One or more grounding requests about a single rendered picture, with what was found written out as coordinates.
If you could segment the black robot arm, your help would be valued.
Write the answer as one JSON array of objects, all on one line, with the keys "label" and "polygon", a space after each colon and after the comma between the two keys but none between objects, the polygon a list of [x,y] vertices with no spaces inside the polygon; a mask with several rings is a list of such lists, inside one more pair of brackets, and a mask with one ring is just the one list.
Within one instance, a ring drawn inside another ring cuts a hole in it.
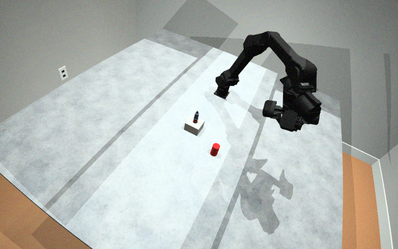
[{"label": "black robot arm", "polygon": [[[312,93],[316,92],[317,68],[309,60],[299,56],[280,36],[278,32],[263,32],[248,35],[243,43],[244,50],[235,60],[230,69],[216,77],[218,85],[215,95],[224,99],[229,95],[229,87],[237,85],[239,74],[253,57],[263,53],[270,47],[285,65],[287,76],[280,79],[283,83],[283,100],[295,110],[284,107],[279,122],[281,129],[287,131],[301,130],[303,121],[314,120],[321,113],[321,101]],[[302,85],[301,83],[309,83]]]}]

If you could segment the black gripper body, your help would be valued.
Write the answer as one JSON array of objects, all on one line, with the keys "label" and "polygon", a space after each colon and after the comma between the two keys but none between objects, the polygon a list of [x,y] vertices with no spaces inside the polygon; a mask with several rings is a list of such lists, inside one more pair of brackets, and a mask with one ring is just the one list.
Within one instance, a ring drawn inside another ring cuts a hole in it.
[{"label": "black gripper body", "polygon": [[[277,117],[278,114],[283,114],[284,107],[289,107],[290,110],[295,110],[295,108],[292,105],[287,104],[286,102],[284,102],[284,100],[283,100],[283,107],[277,107],[276,104],[277,104],[277,101],[273,101],[273,100],[265,101],[265,104],[263,107],[263,116],[264,117],[273,117],[273,116]],[[319,123],[319,118],[320,118],[320,114],[314,120],[307,121],[307,123],[317,125]]]}]

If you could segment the beige square block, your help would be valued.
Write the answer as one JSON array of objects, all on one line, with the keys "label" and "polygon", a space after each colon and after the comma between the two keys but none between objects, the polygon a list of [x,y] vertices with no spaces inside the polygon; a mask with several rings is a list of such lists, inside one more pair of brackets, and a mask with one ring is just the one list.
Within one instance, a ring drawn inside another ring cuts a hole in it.
[{"label": "beige square block", "polygon": [[197,123],[194,123],[193,120],[194,115],[191,115],[190,118],[185,122],[184,130],[197,136],[202,130],[205,120],[198,118]]}]

